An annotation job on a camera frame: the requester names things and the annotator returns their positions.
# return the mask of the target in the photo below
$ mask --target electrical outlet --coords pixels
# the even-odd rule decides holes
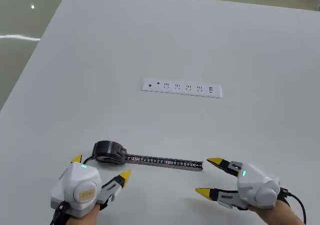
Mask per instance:
[[[220,85],[201,82],[185,82],[167,79],[145,78],[142,81],[142,91],[184,94],[211,98],[222,98]]]

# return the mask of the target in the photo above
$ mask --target hand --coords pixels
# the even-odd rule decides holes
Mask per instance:
[[[66,225],[96,225],[96,219],[99,210],[100,205],[96,204],[87,215],[81,218],[71,217],[66,223]]]
[[[291,208],[283,201],[277,200],[273,209],[260,209],[249,206],[268,225],[304,225]]]

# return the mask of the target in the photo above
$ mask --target tape measure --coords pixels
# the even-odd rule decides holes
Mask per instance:
[[[87,158],[83,163],[85,164],[91,159],[95,159],[99,163],[116,165],[130,163],[192,171],[201,171],[203,169],[202,161],[128,154],[121,144],[114,141],[96,142],[92,156]]]

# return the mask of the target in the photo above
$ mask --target black cable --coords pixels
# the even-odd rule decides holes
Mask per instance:
[[[288,196],[293,197],[295,200],[298,201],[298,203],[300,204],[301,208],[302,208],[302,213],[303,213],[303,223],[307,224],[307,215],[306,215],[306,210],[305,210],[305,206],[303,205],[302,201],[294,194],[292,194],[291,192],[288,193]]]
[[[70,204],[66,201],[63,201],[59,204],[59,206],[55,209],[52,221],[50,222],[50,225],[54,225],[55,222],[65,214],[65,212],[70,208]]]
[[[303,213],[303,223],[307,224],[307,214],[306,214],[306,210],[305,210],[305,206],[303,205],[302,201],[294,194],[292,194],[291,192],[288,191],[288,189],[280,187],[280,193],[279,195],[282,198],[286,198],[287,196],[289,197],[293,197],[295,200],[298,201],[298,203],[300,204],[301,208],[302,208],[302,213]]]
[[[86,164],[89,160],[92,160],[92,159],[94,159],[93,156],[88,157],[86,160],[84,160],[83,164]]]

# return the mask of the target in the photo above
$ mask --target measuring tape blade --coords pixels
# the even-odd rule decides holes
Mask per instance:
[[[192,171],[201,171],[202,161],[191,161],[167,157],[156,157],[156,156],[142,156],[127,154],[125,156],[125,162],[128,164],[142,164],[149,166],[173,168],[173,169],[183,169]]]

